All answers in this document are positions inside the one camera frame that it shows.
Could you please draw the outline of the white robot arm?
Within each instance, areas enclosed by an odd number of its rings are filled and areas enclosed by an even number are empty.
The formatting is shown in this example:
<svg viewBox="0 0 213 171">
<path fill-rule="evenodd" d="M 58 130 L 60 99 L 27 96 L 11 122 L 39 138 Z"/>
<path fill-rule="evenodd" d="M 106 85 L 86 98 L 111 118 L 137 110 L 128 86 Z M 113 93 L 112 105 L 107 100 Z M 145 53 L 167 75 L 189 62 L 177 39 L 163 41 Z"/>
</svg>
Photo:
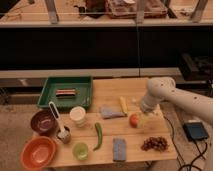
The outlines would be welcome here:
<svg viewBox="0 0 213 171">
<path fill-rule="evenodd" d="M 141 111 L 150 113 L 163 100 L 170 101 L 213 127 L 213 98 L 179 89 L 171 77 L 149 78 L 146 93 L 139 102 Z"/>
</svg>

